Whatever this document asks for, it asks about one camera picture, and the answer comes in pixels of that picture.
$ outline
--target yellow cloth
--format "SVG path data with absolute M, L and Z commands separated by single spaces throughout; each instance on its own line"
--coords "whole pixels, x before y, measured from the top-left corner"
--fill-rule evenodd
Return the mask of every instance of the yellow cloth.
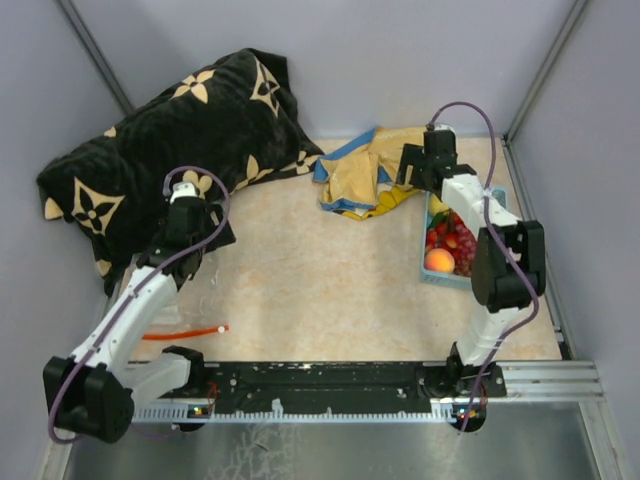
M 323 208 L 365 220 L 393 210 L 418 193 L 409 186 L 395 185 L 395 179 L 404 144 L 422 145 L 424 131 L 425 127 L 376 128 L 370 143 L 337 160 L 321 157 L 316 169 L 323 175 L 314 175 L 314 179 L 325 182 L 319 198 Z

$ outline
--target clear plastic bag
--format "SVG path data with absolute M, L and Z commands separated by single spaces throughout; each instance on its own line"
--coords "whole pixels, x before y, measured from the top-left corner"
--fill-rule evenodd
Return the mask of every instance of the clear plastic bag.
M 178 294 L 162 307 L 150 324 L 146 333 L 152 335 L 173 335 L 194 330 L 217 327 L 215 314 L 207 299 L 214 297 L 218 276 L 216 252 L 207 253 L 202 259 L 198 273 L 187 281 Z M 128 285 L 136 269 L 134 259 L 125 271 L 119 295 Z

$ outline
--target gray wall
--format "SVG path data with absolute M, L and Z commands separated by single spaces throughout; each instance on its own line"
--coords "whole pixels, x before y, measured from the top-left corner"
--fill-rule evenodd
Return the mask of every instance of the gray wall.
M 46 445 L 42 368 L 94 325 L 89 242 L 42 217 L 35 177 L 120 116 L 55 4 L 0 2 L 0 478 L 32 479 Z
M 572 0 L 75 0 L 133 102 L 253 46 L 291 60 L 314 136 L 426 123 L 470 100 L 505 131 Z M 482 132 L 473 112 L 447 114 Z
M 568 323 L 640 472 L 640 2 L 593 2 L 516 138 Z

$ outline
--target plastic basket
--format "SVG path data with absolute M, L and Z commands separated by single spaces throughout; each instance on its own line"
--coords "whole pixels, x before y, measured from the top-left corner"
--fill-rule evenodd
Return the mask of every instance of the plastic basket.
M 509 208 L 507 205 L 507 191 L 503 187 L 492 187 L 491 193 L 500 205 L 504 208 Z M 471 279 L 469 277 L 463 277 L 462 275 L 453 275 L 448 273 L 434 272 L 424 268 L 424 246 L 427 243 L 427 227 L 431 223 L 433 218 L 429 214 L 429 199 L 431 194 L 427 192 L 427 214 L 424 219 L 424 230 L 422 232 L 422 263 L 420 265 L 420 281 L 424 283 L 433 283 L 435 285 L 441 285 L 443 287 L 453 287 L 471 290 Z

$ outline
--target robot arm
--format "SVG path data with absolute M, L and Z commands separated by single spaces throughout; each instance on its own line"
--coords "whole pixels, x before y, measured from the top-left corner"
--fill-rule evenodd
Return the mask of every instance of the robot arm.
M 113 443 L 127 431 L 134 408 L 174 389 L 201 386 L 204 359 L 190 349 L 169 347 L 153 362 L 127 367 L 133 349 L 157 313 L 197 272 L 204 251 L 195 250 L 157 274 L 155 270 L 176 253 L 207 238 L 215 228 L 196 187 L 189 182 L 176 184 L 166 224 L 138 260 L 118 301 L 69 358 L 53 357 L 44 368 L 50 412 L 61 390 L 64 394 L 55 412 L 56 427 Z M 81 365 L 80 359 L 85 357 L 88 360 Z M 71 383 L 63 388 L 74 369 L 77 372 Z
M 405 145 L 397 183 L 437 195 L 464 221 L 478 241 L 471 286 L 478 305 L 466 333 L 452 348 L 463 367 L 479 367 L 501 335 L 531 303 L 531 295 L 507 263 L 485 223 L 489 215 L 502 243 L 515 255 L 538 296 L 545 289 L 544 230 L 537 221 L 523 222 L 485 192 L 469 165 L 457 164 L 455 134 L 447 127 L 427 129 L 424 147 Z

